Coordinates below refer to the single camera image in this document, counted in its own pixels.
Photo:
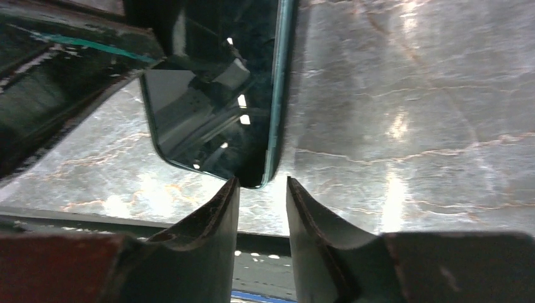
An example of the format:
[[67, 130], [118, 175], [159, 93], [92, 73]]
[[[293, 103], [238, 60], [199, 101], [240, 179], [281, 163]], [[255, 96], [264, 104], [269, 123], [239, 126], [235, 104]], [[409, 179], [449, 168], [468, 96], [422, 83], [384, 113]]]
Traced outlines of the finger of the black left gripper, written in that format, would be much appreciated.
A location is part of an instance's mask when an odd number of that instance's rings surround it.
[[1, 183], [164, 58], [129, 1], [1, 2]]

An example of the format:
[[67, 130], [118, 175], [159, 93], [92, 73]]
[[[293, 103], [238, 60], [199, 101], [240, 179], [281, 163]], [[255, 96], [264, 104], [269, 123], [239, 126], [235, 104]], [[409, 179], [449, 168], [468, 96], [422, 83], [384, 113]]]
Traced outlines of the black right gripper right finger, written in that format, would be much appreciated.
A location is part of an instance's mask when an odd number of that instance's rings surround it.
[[287, 179], [299, 302], [533, 302], [534, 237], [360, 229]]

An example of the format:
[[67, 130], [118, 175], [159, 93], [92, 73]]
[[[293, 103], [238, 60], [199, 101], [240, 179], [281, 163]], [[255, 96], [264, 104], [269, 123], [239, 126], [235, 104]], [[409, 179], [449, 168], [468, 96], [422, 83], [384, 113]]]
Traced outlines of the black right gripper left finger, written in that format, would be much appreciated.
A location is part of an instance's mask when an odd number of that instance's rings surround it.
[[228, 302], [239, 194], [228, 180], [169, 240], [1, 231], [1, 301]]

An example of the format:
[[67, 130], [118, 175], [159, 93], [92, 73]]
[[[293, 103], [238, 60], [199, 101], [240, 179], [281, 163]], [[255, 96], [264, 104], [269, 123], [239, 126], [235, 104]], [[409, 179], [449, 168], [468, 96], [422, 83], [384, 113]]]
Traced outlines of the teal edged black smartphone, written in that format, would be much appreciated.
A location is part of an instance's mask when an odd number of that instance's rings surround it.
[[278, 164], [294, 1], [147, 1], [166, 58], [140, 77], [153, 145], [170, 165], [246, 188]]

